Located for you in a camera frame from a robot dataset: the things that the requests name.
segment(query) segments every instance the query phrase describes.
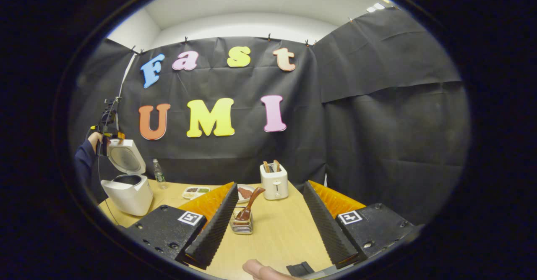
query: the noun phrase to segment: white ceiling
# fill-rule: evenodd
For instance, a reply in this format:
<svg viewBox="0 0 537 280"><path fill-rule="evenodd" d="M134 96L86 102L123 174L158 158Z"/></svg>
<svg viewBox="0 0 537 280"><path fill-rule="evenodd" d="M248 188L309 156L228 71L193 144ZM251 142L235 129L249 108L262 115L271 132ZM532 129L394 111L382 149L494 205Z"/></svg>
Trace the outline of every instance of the white ceiling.
<svg viewBox="0 0 537 280"><path fill-rule="evenodd" d="M146 11L161 29L197 18L245 12L290 14L340 26L366 13L374 3L388 6L381 0L154 0Z"/></svg>

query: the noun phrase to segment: white toaster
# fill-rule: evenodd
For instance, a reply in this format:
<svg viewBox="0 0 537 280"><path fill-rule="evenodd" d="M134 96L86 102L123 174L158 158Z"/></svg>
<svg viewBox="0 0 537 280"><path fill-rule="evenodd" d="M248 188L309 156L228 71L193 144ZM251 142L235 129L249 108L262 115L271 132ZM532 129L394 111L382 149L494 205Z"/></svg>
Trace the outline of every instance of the white toaster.
<svg viewBox="0 0 537 280"><path fill-rule="evenodd" d="M280 165L279 172L267 173L265 166L259 166L259 172L261 173L261 186L265 189L263 196L267 200L282 199L289 196L289 190L287 188L287 171L283 165Z"/></svg>

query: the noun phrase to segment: white wall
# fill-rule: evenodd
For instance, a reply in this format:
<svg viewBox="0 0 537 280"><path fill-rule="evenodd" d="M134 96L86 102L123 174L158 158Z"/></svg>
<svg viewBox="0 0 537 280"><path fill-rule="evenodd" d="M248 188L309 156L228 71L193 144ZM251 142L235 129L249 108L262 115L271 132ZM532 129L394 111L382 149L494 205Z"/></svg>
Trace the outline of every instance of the white wall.
<svg viewBox="0 0 537 280"><path fill-rule="evenodd" d="M108 38L128 48L136 45L134 50L140 52L140 49L147 51L153 48L151 45L159 33L161 28L142 8L119 24Z"/></svg>
<svg viewBox="0 0 537 280"><path fill-rule="evenodd" d="M268 37L313 44L337 26L304 18L276 13L234 13L198 18L164 29L153 41L152 48L183 42L185 37Z"/></svg>

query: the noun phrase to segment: wooden table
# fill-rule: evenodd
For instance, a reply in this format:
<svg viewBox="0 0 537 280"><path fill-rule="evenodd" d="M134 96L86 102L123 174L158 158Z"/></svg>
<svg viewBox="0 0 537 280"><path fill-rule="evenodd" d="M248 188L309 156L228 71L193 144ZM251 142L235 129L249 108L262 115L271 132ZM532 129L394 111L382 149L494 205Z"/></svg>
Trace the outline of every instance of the wooden table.
<svg viewBox="0 0 537 280"><path fill-rule="evenodd" d="M188 186L208 186L166 183L167 189L163 190L153 179L149 180L149 185L154 193L149 211L163 204L178 207L188 202L188 199L182 198L182 192ZM261 183L250 184L254 188L260 185ZM252 276L242 270L242 265L248 259L257 259L263 265L270 265L284 274L289 274L287 265L300 264L303 261L307 261L315 272L331 266L328 253L302 194L291 183L288 188L289 197L285 199L266 200L260 195L255 200L252 206L253 234L234 234L228 226L207 270L192 268L224 279L252 280ZM112 201L105 201L108 202L110 211L121 226L128 227L140 220L140 217L119 211ZM105 201L100 203L99 207L114 222Z"/></svg>

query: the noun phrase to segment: sleeve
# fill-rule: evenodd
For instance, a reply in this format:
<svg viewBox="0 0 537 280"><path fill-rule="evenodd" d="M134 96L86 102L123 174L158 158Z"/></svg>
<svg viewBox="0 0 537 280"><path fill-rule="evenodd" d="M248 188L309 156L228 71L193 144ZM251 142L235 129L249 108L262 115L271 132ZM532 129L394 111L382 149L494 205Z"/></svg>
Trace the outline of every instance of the sleeve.
<svg viewBox="0 0 537 280"><path fill-rule="evenodd" d="M78 146L75 153L75 171L80 183L88 185L91 179L91 167L94 165L96 154L89 140Z"/></svg>

